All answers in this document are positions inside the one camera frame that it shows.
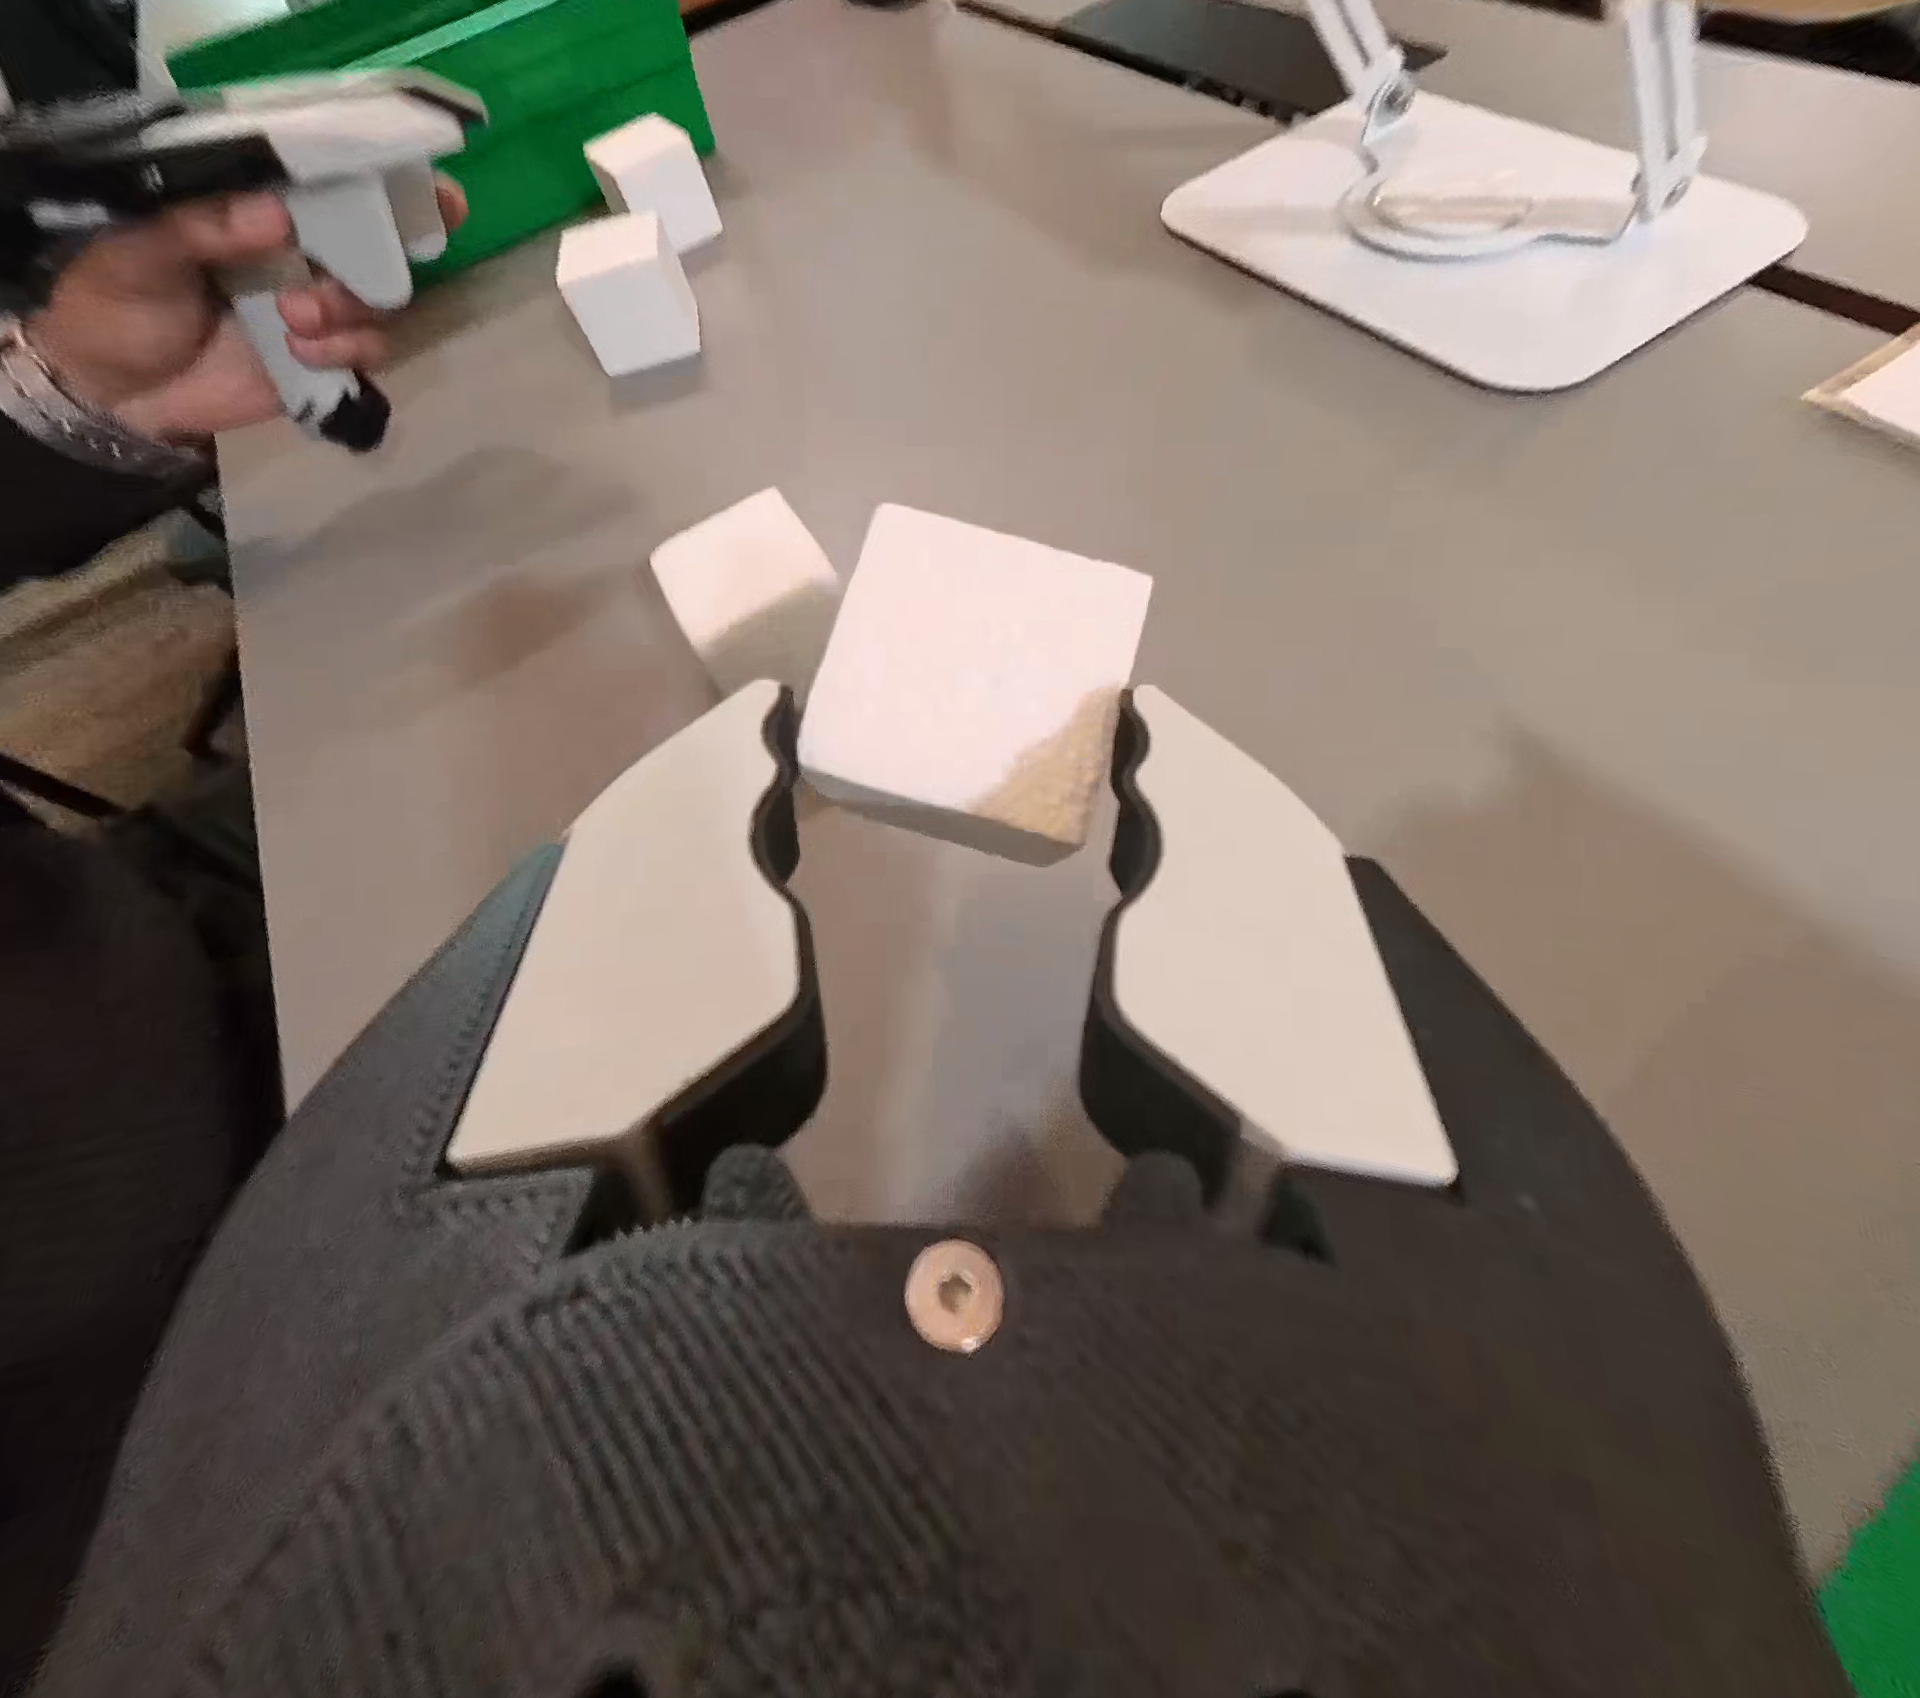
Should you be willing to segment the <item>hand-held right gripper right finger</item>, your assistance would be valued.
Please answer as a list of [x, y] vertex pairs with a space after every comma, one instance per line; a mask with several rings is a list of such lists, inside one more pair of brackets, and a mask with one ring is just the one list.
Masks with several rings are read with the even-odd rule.
[[1458, 1160], [1333, 827], [1158, 684], [1122, 697], [1078, 1101], [1119, 1158], [1451, 1192]]

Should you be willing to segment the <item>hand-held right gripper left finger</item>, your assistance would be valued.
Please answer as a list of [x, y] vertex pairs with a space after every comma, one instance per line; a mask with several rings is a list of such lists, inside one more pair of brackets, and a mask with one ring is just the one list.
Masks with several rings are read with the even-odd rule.
[[583, 1166], [638, 1215], [779, 1149], [827, 1080], [797, 872], [797, 705], [752, 680], [625, 768], [561, 835], [443, 1166]]

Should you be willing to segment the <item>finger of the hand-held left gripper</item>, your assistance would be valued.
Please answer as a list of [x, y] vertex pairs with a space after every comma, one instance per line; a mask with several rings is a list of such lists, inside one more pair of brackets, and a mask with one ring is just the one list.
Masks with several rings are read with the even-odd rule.
[[487, 126], [484, 100], [425, 71], [324, 71], [180, 92], [173, 147], [262, 145], [288, 184], [425, 163]]

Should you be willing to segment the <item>white foam cube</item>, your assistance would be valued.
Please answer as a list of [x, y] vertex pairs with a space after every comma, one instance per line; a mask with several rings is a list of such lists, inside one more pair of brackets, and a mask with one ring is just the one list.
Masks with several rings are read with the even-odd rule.
[[1151, 575], [908, 505], [860, 539], [797, 726], [870, 819], [1049, 866], [1092, 830]]
[[610, 381], [702, 353], [699, 303], [654, 210], [565, 226], [553, 283]]
[[661, 539], [650, 571], [721, 697], [771, 680], [805, 698], [842, 578], [779, 488], [753, 490]]
[[582, 145], [613, 215], [658, 218], [673, 252], [721, 239], [723, 222], [706, 170], [686, 128], [662, 115], [635, 115]]

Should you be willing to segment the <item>person's left forearm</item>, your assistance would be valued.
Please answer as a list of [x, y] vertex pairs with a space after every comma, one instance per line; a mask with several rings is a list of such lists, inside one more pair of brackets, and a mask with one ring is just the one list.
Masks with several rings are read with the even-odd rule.
[[204, 447], [133, 436], [74, 399], [3, 318], [3, 590], [63, 578], [214, 486]]

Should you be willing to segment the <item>person's left hand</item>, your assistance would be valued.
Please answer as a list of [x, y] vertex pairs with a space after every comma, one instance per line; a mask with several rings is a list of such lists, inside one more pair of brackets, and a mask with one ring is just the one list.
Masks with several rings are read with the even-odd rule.
[[292, 252], [274, 193], [202, 196], [100, 229], [25, 318], [52, 379], [133, 436], [210, 438], [285, 416], [274, 379], [222, 294], [228, 270]]

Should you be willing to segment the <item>green plastic bin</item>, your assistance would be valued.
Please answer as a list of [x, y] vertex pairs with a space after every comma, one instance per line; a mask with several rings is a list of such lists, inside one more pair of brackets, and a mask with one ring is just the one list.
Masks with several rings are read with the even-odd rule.
[[427, 71], [487, 107], [443, 173], [468, 215], [418, 284], [484, 262], [599, 202], [586, 143], [658, 115], [702, 156], [712, 126], [676, 0], [314, 0], [173, 49], [177, 86], [317, 71]]
[[1819, 1608], [1854, 1695], [1916, 1695], [1916, 1461], [1854, 1531]]

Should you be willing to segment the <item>person's black clothing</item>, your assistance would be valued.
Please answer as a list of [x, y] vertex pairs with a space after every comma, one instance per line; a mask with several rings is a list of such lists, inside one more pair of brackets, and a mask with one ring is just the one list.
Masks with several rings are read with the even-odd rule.
[[247, 768], [82, 830], [6, 797], [6, 1695], [59, 1620], [180, 1285], [283, 1115]]

